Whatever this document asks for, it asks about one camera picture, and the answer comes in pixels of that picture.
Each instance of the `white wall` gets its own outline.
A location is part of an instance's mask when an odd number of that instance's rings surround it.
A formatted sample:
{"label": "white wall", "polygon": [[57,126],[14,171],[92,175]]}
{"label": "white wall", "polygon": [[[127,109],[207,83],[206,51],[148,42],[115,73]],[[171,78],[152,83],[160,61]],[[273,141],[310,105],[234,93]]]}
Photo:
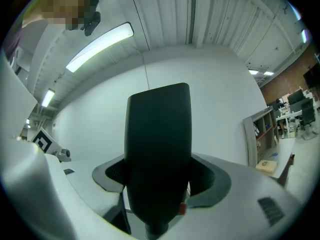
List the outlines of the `white wall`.
{"label": "white wall", "polygon": [[51,121],[46,123],[46,126],[45,126],[44,130],[46,131],[47,134],[52,136],[52,122]]}
{"label": "white wall", "polygon": [[34,136],[37,133],[37,128],[30,128],[28,129],[28,133],[27,133],[27,137],[26,140],[27,141],[32,141],[32,139],[34,138]]}
{"label": "white wall", "polygon": [[[143,55],[150,89],[189,84],[192,151],[246,165],[242,120],[266,103],[237,55],[213,45],[166,47]],[[147,89],[137,56],[99,72],[63,102],[53,121],[53,138],[70,149],[74,161],[123,152],[127,99]]]}
{"label": "white wall", "polygon": [[22,131],[21,131],[20,136],[28,138],[28,130],[26,128],[23,128]]}
{"label": "white wall", "polygon": [[60,146],[70,150],[73,161],[124,151],[127,99],[148,89],[145,70],[138,66],[140,64],[139,57],[122,61],[98,73],[71,94],[71,97],[77,97],[101,79],[133,66],[132,70],[115,75],[85,92],[53,121],[52,136]]}

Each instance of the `ceiling light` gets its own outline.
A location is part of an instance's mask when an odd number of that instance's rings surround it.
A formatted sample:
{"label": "ceiling light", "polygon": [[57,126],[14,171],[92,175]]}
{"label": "ceiling light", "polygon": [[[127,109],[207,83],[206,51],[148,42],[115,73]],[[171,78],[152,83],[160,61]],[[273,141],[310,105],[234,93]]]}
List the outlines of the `ceiling light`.
{"label": "ceiling light", "polygon": [[13,57],[13,59],[12,59],[12,62],[10,64],[10,68],[12,68],[12,66],[14,65],[14,62],[15,62],[15,57]]}
{"label": "ceiling light", "polygon": [[296,19],[299,21],[301,19],[300,13],[298,12],[298,10],[291,3],[289,3],[289,5],[291,6],[291,8],[293,10],[294,15],[296,16]]}
{"label": "ceiling light", "polygon": [[307,42],[307,32],[305,29],[302,30],[301,35],[302,35],[303,43],[305,44]]}
{"label": "ceiling light", "polygon": [[52,99],[52,97],[53,97],[54,95],[55,95],[55,91],[52,90],[52,89],[49,89],[49,90],[46,92],[45,96],[44,96],[44,99],[43,99],[43,101],[42,101],[41,106],[43,106],[43,107],[46,108],[46,107],[49,105],[49,103],[50,103],[50,101],[51,101],[51,99]]}
{"label": "ceiling light", "polygon": [[251,75],[255,75],[255,74],[257,74],[259,71],[256,71],[256,70],[249,70],[250,71],[250,73],[251,73]]}
{"label": "ceiling light", "polygon": [[129,23],[125,23],[118,26],[102,36],[98,37],[96,40],[92,41],[85,48],[83,48],[66,66],[68,70],[72,73],[80,68],[86,61],[95,56],[102,50],[112,46],[113,44],[132,37],[134,32]]}

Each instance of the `chair base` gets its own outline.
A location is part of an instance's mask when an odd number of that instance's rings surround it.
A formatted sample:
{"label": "chair base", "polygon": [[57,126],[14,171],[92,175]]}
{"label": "chair base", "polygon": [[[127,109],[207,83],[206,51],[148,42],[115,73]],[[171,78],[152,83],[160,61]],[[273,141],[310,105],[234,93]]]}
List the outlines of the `chair base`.
{"label": "chair base", "polygon": [[302,135],[302,138],[305,140],[305,141],[308,141],[308,140],[311,140],[313,138],[317,137],[317,134],[314,134],[313,132],[311,132],[310,134],[303,134]]}

